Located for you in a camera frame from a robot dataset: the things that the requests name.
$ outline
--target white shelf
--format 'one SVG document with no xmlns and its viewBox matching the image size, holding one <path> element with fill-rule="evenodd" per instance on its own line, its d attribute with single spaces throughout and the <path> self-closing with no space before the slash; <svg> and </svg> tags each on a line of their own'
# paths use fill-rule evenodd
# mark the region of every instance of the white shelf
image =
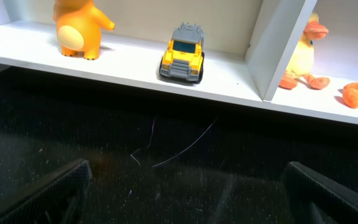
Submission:
<svg viewBox="0 0 358 224">
<path fill-rule="evenodd" d="M 167 43 L 103 34 L 95 61 L 60 53 L 55 26 L 18 21 L 0 26 L 0 63 L 74 77 L 261 107 L 244 58 L 206 51 L 200 84 L 161 79 L 158 68 Z"/>
<path fill-rule="evenodd" d="M 331 83 L 323 90 L 312 90 L 302 83 L 293 90 L 278 88 L 272 100 L 272 109 L 358 124 L 358 109 L 346 106 L 342 99 L 343 87 L 355 81 L 330 79 Z"/>
</svg>

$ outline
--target figurine's foot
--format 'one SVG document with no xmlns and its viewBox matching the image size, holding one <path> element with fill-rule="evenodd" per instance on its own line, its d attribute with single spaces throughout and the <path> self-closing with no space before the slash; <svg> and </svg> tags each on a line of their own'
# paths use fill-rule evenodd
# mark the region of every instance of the figurine's foot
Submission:
<svg viewBox="0 0 358 224">
<path fill-rule="evenodd" d="M 96 60 L 99 58 L 99 48 L 87 50 L 84 54 L 84 58 L 87 60 Z"/>
<path fill-rule="evenodd" d="M 354 88 L 344 89 L 343 100 L 350 108 L 358 108 L 358 90 Z"/>
<path fill-rule="evenodd" d="M 298 86 L 298 81 L 296 81 L 296 80 L 293 79 L 293 78 L 284 76 L 284 77 L 281 79 L 280 87 L 282 87 L 282 88 L 286 88 L 286 89 L 288 89 L 288 90 L 292 90 L 292 89 L 295 88 L 296 86 Z"/>
<path fill-rule="evenodd" d="M 355 90 L 358 90 L 358 83 L 350 83 L 350 84 L 347 84 L 343 90 L 347 90 L 347 89 L 355 89 Z"/>
<path fill-rule="evenodd" d="M 313 81 L 310 82 L 310 86 L 317 90 L 322 90 L 323 88 L 326 88 L 329 85 L 329 78 L 315 78 Z"/>
<path fill-rule="evenodd" d="M 68 49 L 68 48 L 62 46 L 62 55 L 67 56 L 67 57 L 72 57 L 76 54 L 77 54 L 77 52 L 75 50 L 71 50 L 71 49 Z"/>
</svg>

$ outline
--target toy car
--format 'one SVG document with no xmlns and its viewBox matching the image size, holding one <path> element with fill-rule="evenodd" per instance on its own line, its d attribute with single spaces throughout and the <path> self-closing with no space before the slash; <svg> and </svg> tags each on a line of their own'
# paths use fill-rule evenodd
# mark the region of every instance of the toy car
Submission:
<svg viewBox="0 0 358 224">
<path fill-rule="evenodd" d="M 160 64 L 160 75 L 200 83 L 204 74 L 204 32 L 198 25 L 182 24 L 173 32 Z"/>
</svg>

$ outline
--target toy truck windshield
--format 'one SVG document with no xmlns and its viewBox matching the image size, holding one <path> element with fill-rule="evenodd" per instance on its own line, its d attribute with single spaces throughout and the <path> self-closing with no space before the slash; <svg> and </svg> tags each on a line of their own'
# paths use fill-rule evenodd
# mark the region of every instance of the toy truck windshield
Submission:
<svg viewBox="0 0 358 224">
<path fill-rule="evenodd" d="M 186 52 L 186 53 L 193 54 L 196 52 L 196 45 L 184 43 L 176 40 L 173 42 L 173 49 L 179 52 Z"/>
</svg>

